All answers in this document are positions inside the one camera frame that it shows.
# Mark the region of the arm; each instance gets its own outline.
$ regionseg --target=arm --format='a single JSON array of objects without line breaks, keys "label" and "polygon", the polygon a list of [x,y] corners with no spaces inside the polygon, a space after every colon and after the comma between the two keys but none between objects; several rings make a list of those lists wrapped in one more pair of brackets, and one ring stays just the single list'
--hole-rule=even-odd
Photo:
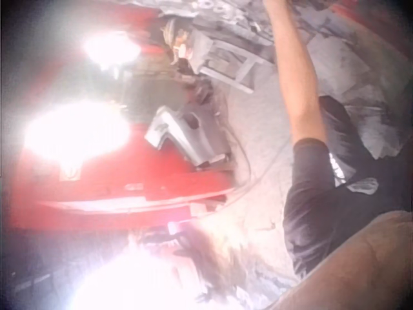
[{"label": "arm", "polygon": [[325,142],[317,76],[295,27],[287,0],[265,0],[265,6],[272,23],[279,82],[290,118],[292,141],[315,138]]}]

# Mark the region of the black t-shirt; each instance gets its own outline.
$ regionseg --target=black t-shirt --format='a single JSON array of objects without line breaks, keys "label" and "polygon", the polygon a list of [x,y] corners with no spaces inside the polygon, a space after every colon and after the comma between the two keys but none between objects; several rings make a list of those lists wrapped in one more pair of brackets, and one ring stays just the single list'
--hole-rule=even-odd
[{"label": "black t-shirt", "polygon": [[316,139],[294,145],[283,226],[287,250],[300,278],[380,214],[405,209],[388,194],[385,175],[365,172],[354,181],[367,178],[378,180],[373,194],[352,191],[349,183],[336,187],[327,146]]}]

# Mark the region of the person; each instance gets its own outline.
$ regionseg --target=person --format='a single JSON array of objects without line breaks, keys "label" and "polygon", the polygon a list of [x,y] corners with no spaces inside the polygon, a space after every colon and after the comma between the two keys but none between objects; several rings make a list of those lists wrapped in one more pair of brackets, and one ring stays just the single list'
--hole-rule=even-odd
[{"label": "person", "polygon": [[[318,96],[287,0],[264,4],[294,150],[285,243],[303,279],[269,309],[396,309],[413,286],[412,140],[375,160],[343,105]],[[330,153],[346,179],[337,187]]]}]

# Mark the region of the sleeve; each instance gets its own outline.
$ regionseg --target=sleeve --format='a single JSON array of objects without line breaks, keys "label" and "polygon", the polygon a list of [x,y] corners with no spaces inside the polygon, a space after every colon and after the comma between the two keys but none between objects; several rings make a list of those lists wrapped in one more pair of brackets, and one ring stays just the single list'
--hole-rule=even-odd
[{"label": "sleeve", "polygon": [[326,193],[334,189],[334,174],[327,146],[316,139],[294,145],[292,186],[284,210],[287,251],[294,270],[304,277],[323,259],[331,235],[334,208]]}]

